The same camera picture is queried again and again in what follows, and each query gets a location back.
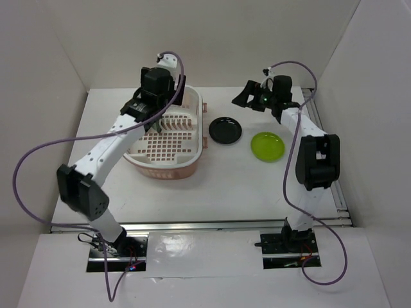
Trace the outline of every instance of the plastic basket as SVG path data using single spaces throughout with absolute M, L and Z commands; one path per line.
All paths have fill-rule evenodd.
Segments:
M 171 106 L 160 120 L 161 133 L 150 129 L 124 154 L 127 161 L 145 176 L 178 180 L 191 176 L 207 139 L 203 138 L 202 96 L 186 85 L 181 106 Z

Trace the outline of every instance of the yellow-green plate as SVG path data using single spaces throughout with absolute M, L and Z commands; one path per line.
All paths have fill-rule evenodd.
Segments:
M 264 162 L 275 162 L 285 152 L 284 142 L 274 133 L 258 133 L 251 140 L 253 154 Z

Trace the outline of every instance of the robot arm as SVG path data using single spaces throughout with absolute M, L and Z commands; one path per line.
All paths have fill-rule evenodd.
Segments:
M 109 130 L 111 136 L 102 139 L 72 166 L 63 164 L 57 170 L 61 200 L 86 217 L 90 226 L 98 230 L 104 240 L 120 252 L 133 246 L 133 239 L 127 238 L 125 229 L 110 213 L 109 197 L 101 187 L 124 152 L 155 123 L 125 130 L 157 114 L 176 95 L 174 86 L 177 59 L 173 55 L 164 55 L 158 60 L 156 67 L 141 69 L 141 87 L 120 110 L 120 115 Z M 180 76 L 179 82 L 183 85 L 174 101 L 176 105 L 182 104 L 186 77 Z
M 268 70 L 264 70 L 264 73 L 272 79 L 271 89 L 267 78 L 261 84 L 249 80 L 244 90 L 232 102 L 260 112 L 269 108 L 279 124 L 295 133 L 300 105 L 292 102 L 291 78 L 272 76 Z M 248 101 L 249 96 L 253 96 L 251 101 Z M 324 189 L 330 187 L 340 175 L 340 139 L 337 135 L 328 135 L 322 131 L 304 113 L 301 114 L 297 133 L 295 175 L 301 184 L 297 206 L 315 215 Z M 298 250 L 301 244 L 310 238 L 312 226 L 311 216 L 293 211 L 285 219 L 282 231 L 286 247 L 290 251 Z

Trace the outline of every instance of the purple cable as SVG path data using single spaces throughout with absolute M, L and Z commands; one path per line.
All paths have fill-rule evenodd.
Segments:
M 171 54 L 173 56 L 175 56 L 180 64 L 180 74 L 181 76 L 184 76 L 184 65 L 182 63 L 182 60 L 180 58 L 180 56 L 178 54 L 176 54 L 173 51 L 164 51 L 162 53 L 160 53 L 160 55 L 165 55 L 166 53 Z M 17 200 L 17 203 L 20 205 L 21 209 L 23 211 L 25 211 L 25 213 L 27 215 L 29 215 L 31 218 L 33 218 L 34 220 L 38 221 L 39 223 L 42 223 L 44 225 L 47 226 L 51 226 L 51 227 L 62 227 L 62 228 L 77 228 L 77 229 L 82 229 L 82 230 L 88 230 L 88 231 L 93 231 L 93 232 L 98 232 L 98 230 L 93 229 L 91 227 L 87 227 L 87 226 L 82 226 L 82 225 L 75 225 L 75 224 L 71 224 L 71 223 L 52 223 L 50 221 L 46 221 L 42 218 L 39 218 L 38 216 L 34 215 L 23 203 L 23 201 L 20 198 L 19 195 L 19 191 L 17 190 L 17 174 L 19 173 L 20 167 L 22 165 L 22 163 L 26 160 L 27 157 L 29 157 L 32 153 L 36 152 L 37 150 L 40 150 L 42 148 L 47 148 L 48 146 L 52 146 L 54 144 L 60 144 L 60 143 L 64 143 L 64 142 L 73 142 L 73 141 L 82 141 L 82 140 L 93 140 L 93 139 L 101 139 L 101 138 L 107 138 L 107 137 L 113 137 L 115 135 L 121 134 L 121 133 L 126 133 L 129 132 L 130 130 L 135 130 L 136 128 L 139 128 L 147 123 L 151 123 L 155 120 L 157 120 L 158 118 L 160 118 L 160 116 L 162 116 L 163 113 L 165 113 L 165 111 L 168 109 L 168 107 L 170 107 L 174 101 L 177 99 L 177 96 L 180 94 L 180 91 L 182 89 L 182 79 L 179 82 L 179 84 L 177 85 L 177 90 L 175 91 L 174 96 L 170 99 L 170 101 L 168 102 L 168 104 L 162 109 L 160 110 L 158 113 L 156 113 L 155 115 L 153 115 L 151 118 L 140 122 L 134 126 L 131 126 L 129 128 L 125 128 L 124 130 L 118 130 L 114 133 L 104 133 L 101 135 L 94 135 L 94 136 L 84 136 L 84 137 L 71 137 L 71 138 L 64 138 L 64 139 L 59 139 L 59 140 L 55 140 L 55 141 L 50 141 L 50 142 L 46 142 L 44 144 L 40 144 L 39 146 L 36 146 L 34 148 L 32 148 L 31 150 L 29 150 L 27 153 L 25 153 L 20 160 L 18 161 L 14 172 L 13 172 L 13 192 L 14 192 L 14 196 L 15 199 Z M 126 270 L 124 271 L 124 273 L 119 277 L 119 280 L 117 281 L 117 284 L 115 286 L 114 289 L 114 294 L 113 297 L 111 297 L 111 293 L 110 293 L 110 284 L 109 284 L 109 273 L 108 273 L 108 264 L 107 264 L 107 252 L 105 249 L 105 245 L 103 244 L 103 251 L 104 251 L 104 274 L 105 274 L 105 281 L 106 281 L 106 286 L 107 286 L 107 293 L 109 296 L 109 300 L 110 302 L 112 302 L 114 300 L 114 297 L 116 296 L 116 291 L 117 291 L 117 287 L 121 281 L 121 279 L 125 276 L 126 272 L 128 272 L 128 268 L 126 268 Z
M 284 172 L 283 195 L 284 195 L 285 201 L 289 204 L 289 206 L 291 206 L 293 209 L 298 210 L 298 211 L 302 212 L 303 214 L 311 217 L 313 220 L 318 221 L 321 225 L 323 225 L 323 226 L 326 227 L 329 231 L 331 231 L 331 233 L 334 234 L 335 237 L 336 237 L 336 238 L 338 239 L 338 241 L 340 242 L 342 251 L 343 251 L 343 253 L 344 253 L 344 269 L 342 270 L 341 275 L 340 275 L 338 278 L 336 278 L 335 280 L 330 281 L 330 282 L 318 282 L 318 281 L 315 281 L 315 280 L 313 280 L 312 278 L 310 278 L 310 277 L 307 275 L 307 273 L 306 273 L 305 265 L 306 265 L 306 263 L 307 263 L 309 260 L 311 260 L 312 258 L 306 259 L 306 260 L 302 263 L 302 265 L 301 265 L 302 273 L 304 274 L 304 276 L 305 276 L 309 281 L 311 281 L 312 283 L 317 284 L 317 285 L 319 285 L 319 286 L 330 286 L 330 285 L 332 285 L 332 284 L 336 284 L 337 282 L 339 282 L 339 281 L 344 277 L 345 273 L 347 272 L 348 257 L 347 257 L 347 250 L 346 250 L 346 248 L 345 248 L 345 245 L 344 245 L 344 243 L 342 242 L 341 237 L 340 237 L 329 225 L 327 225 L 327 224 L 326 224 L 325 222 L 323 222 L 321 219 L 319 219 L 319 218 L 315 217 L 314 215 L 310 214 L 309 212 L 307 212 L 307 211 L 299 208 L 298 206 L 294 205 L 294 204 L 288 199 L 288 197 L 287 197 L 287 191 L 286 191 L 287 177 L 288 177 L 288 173 L 289 173 L 289 171 L 290 171 L 291 160 L 292 160 L 292 157 L 293 157 L 294 147 L 295 147 L 295 143 L 297 142 L 297 135 L 298 135 L 298 131 L 299 131 L 299 128 L 300 128 L 300 123 L 301 123 L 301 111 L 302 111 L 302 108 L 303 108 L 305 105 L 307 105 L 307 103 L 314 97 L 315 93 L 317 92 L 318 81 L 317 81 L 317 78 L 315 77 L 313 71 L 312 71 L 307 65 L 305 65 L 305 64 L 303 64 L 303 63 L 300 63 L 300 62 L 298 62 L 298 61 L 283 61 L 283 62 L 279 62 L 279 63 L 274 64 L 273 66 L 271 66 L 271 68 L 273 69 L 273 68 L 275 68 L 275 67 L 277 67 L 277 66 L 279 66 L 279 65 L 283 65 L 283 64 L 297 64 L 297 65 L 299 65 L 299 66 L 302 66 L 303 68 L 305 68 L 305 69 L 311 74 L 311 76 L 312 76 L 313 79 L 314 79 L 314 84 L 315 84 L 315 85 L 314 85 L 314 90 L 313 90 L 313 92 L 311 93 L 311 95 L 309 96 L 309 98 L 306 99 L 306 101 L 305 101 L 305 102 L 300 106 L 300 108 L 299 108 L 297 126 L 295 127 L 294 138 L 293 138 L 293 142 L 292 142 L 292 144 L 291 144 L 290 154 L 288 155 L 287 165 L 286 165 L 286 167 L 285 167 L 285 172 Z

